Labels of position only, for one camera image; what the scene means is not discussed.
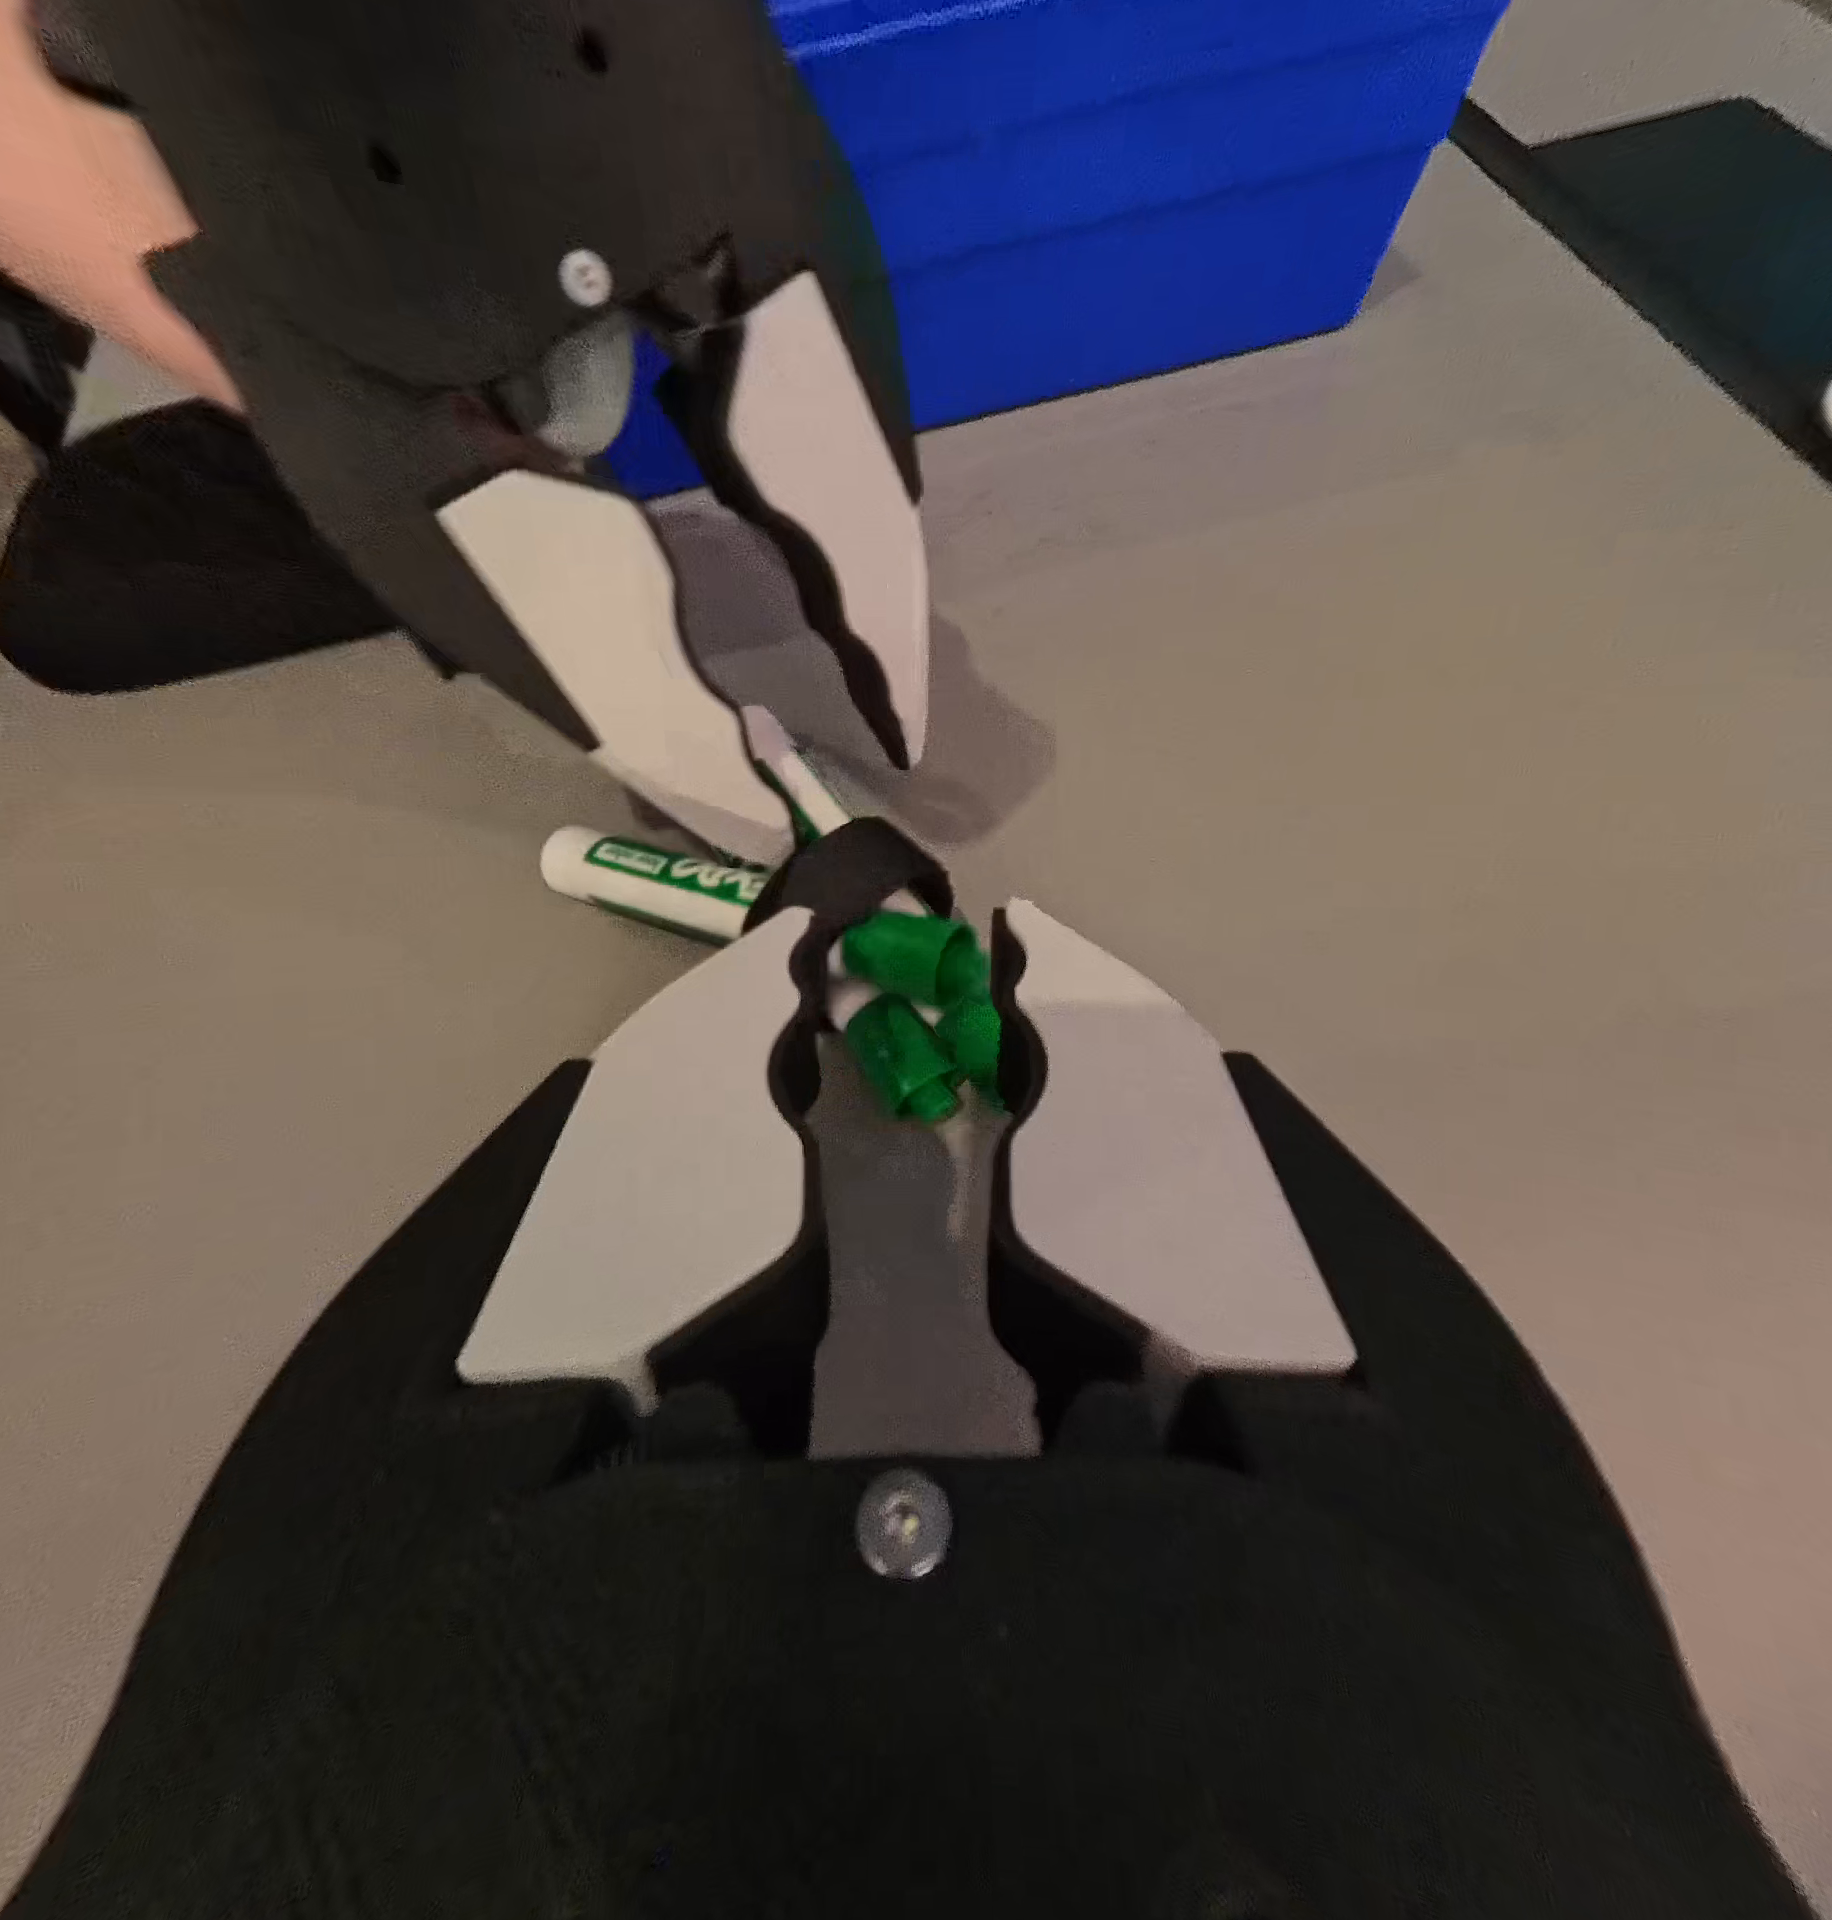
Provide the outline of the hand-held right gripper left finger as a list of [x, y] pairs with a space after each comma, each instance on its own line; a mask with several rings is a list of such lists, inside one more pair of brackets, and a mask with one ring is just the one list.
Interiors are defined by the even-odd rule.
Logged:
[[800, 958], [820, 934], [788, 907], [599, 1046], [458, 1351], [465, 1382], [602, 1381], [638, 1410], [709, 1386], [761, 1452], [809, 1451], [829, 1258]]

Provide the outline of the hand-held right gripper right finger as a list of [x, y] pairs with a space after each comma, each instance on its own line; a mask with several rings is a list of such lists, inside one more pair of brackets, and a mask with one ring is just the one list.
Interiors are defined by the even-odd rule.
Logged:
[[989, 1311], [1046, 1452], [1097, 1395], [1164, 1432], [1199, 1381], [1349, 1381], [1357, 1344], [1217, 1038], [1030, 900], [1000, 907], [993, 965]]

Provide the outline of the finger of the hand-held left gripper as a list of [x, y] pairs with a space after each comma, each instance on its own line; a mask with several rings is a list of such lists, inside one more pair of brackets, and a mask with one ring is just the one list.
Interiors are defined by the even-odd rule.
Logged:
[[591, 732], [608, 778], [720, 853], [787, 857], [788, 806], [761, 775], [739, 711], [690, 658], [676, 568], [633, 500], [517, 467], [438, 520]]
[[931, 579], [920, 493], [813, 270], [744, 313], [671, 328], [660, 405], [716, 500], [779, 551], [883, 758], [931, 725]]

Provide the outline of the blue plastic bin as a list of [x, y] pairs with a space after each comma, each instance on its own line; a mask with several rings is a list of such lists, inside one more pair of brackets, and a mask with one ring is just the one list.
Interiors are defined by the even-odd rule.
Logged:
[[771, 4], [943, 429], [1351, 324], [1504, 4]]

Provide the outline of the black quilted elbow pad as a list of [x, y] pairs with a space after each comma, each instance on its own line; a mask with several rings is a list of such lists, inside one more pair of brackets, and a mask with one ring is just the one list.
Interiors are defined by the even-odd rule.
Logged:
[[233, 413], [98, 427], [38, 467], [0, 557], [0, 655], [50, 691], [152, 691], [397, 633]]

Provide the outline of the person's left hand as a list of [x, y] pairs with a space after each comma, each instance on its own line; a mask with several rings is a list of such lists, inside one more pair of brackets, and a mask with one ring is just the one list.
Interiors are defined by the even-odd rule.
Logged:
[[0, 3], [0, 272], [232, 413], [240, 396], [149, 261], [196, 235], [151, 140], [46, 68], [29, 4]]

